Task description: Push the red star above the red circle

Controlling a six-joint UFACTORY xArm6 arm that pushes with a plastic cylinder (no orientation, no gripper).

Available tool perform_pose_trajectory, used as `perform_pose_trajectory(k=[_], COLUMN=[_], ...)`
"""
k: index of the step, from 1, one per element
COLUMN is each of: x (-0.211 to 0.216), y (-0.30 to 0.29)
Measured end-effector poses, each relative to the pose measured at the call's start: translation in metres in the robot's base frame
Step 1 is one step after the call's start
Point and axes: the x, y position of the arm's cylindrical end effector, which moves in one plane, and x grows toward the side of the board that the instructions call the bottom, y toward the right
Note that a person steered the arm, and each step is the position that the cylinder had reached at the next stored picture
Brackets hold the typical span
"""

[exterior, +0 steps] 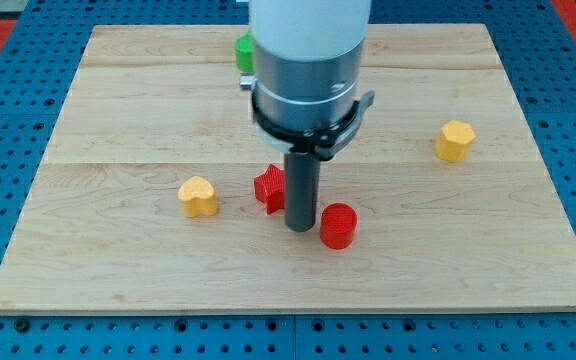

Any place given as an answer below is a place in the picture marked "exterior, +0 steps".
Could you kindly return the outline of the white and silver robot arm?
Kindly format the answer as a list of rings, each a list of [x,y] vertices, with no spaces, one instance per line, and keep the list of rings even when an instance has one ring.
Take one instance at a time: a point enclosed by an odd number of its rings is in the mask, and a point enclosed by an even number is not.
[[[356,95],[370,0],[252,0],[252,116],[283,153],[329,158],[356,134],[374,94]]]

